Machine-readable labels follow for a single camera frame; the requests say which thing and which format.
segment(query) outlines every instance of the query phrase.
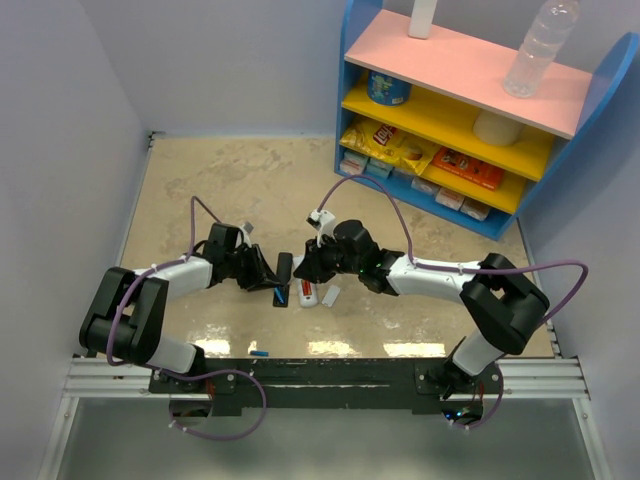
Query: beige tabletop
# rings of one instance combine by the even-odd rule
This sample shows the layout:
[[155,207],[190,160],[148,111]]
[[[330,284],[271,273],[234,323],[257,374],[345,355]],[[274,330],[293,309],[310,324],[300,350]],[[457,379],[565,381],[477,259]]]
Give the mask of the beige tabletop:
[[[160,138],[151,155],[122,266],[143,268],[177,258],[189,243],[189,198],[198,195],[224,221],[249,221],[251,239],[275,271],[278,252],[302,254],[315,230],[305,219],[340,178],[332,168],[332,138]],[[386,197],[353,182],[327,207],[338,220],[357,218],[384,248],[406,251],[406,239]],[[423,259],[466,262],[489,252],[527,265],[516,226],[494,242],[414,207],[400,204]],[[197,239],[211,219],[197,214]],[[177,299],[167,306],[164,330],[200,345],[211,357],[442,356],[475,325],[458,304],[424,296],[376,295],[355,276],[329,285],[341,293],[332,308],[301,308],[292,285],[288,308],[274,308],[273,292],[246,292],[235,280]],[[548,334],[538,330],[525,356],[551,356]]]

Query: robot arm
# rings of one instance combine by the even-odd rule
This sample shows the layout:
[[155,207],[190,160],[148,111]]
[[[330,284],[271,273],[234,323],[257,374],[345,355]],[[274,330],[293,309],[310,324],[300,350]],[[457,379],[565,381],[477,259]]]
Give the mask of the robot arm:
[[[202,253],[148,275],[133,296],[131,312],[123,314],[115,332],[113,355],[136,365],[177,373],[202,372],[204,352],[194,345],[162,335],[165,305],[174,298],[211,288],[233,278],[244,290],[273,288],[280,281],[249,238],[252,227],[214,223]],[[145,272],[114,267],[107,270],[80,329],[80,344],[106,353],[116,309],[137,276]]]
[[375,293],[427,295],[467,308],[478,329],[463,339],[442,368],[430,373],[433,381],[447,388],[445,398],[468,389],[498,358],[522,353],[549,308],[547,297],[522,274],[462,273],[464,268],[515,268],[502,255],[492,253],[481,262],[465,264],[416,259],[421,264],[450,266],[460,273],[438,272],[416,267],[403,252],[380,249],[358,220],[336,225],[335,217],[323,210],[312,212],[307,221],[318,235],[306,242],[296,278],[325,283],[336,273],[351,273]]

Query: shelf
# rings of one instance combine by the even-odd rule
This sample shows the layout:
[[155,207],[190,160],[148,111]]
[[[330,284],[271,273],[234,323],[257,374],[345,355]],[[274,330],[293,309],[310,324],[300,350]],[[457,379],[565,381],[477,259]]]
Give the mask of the shelf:
[[420,176],[510,214],[516,213],[527,184],[525,178],[505,172],[500,187],[496,190],[489,190],[433,165],[427,166]]
[[436,25],[427,40],[407,35],[410,18],[381,10],[345,60],[471,103],[564,138],[578,126],[591,74],[553,63],[527,99],[502,89],[516,51]]
[[[339,170],[336,170],[336,173],[342,176],[348,176]],[[377,186],[364,179],[356,178],[354,180],[380,191]],[[410,182],[402,177],[395,177],[391,174],[391,176],[386,180],[378,177],[376,177],[376,180],[382,183],[394,198],[489,238],[497,239],[501,229],[510,218],[510,215],[499,210],[492,209],[489,216],[483,222],[480,222],[471,218],[469,215],[465,215],[464,213],[460,213],[436,203],[432,195],[427,195],[424,192],[411,188]]]
[[387,107],[371,100],[366,82],[360,82],[347,94],[342,107],[536,182],[544,175],[554,139],[550,133],[527,126],[515,144],[489,145],[472,130],[478,107],[418,87],[411,90],[406,103]]

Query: yellow chip bag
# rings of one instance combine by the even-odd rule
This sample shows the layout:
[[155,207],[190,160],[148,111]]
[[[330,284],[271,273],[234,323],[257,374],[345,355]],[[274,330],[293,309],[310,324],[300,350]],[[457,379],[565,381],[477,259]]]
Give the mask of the yellow chip bag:
[[394,167],[422,174],[440,145],[399,128],[358,116],[340,139],[340,145]]

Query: red label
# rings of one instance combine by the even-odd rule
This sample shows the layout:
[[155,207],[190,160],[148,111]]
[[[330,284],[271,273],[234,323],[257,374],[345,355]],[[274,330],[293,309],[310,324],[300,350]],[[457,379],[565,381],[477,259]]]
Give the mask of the red label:
[[302,281],[302,295],[308,297],[311,295],[311,284],[306,280]]
[[373,134],[373,139],[382,146],[385,146],[393,134],[396,133],[397,128],[392,127],[391,125],[385,125],[384,123],[378,129],[376,133]]

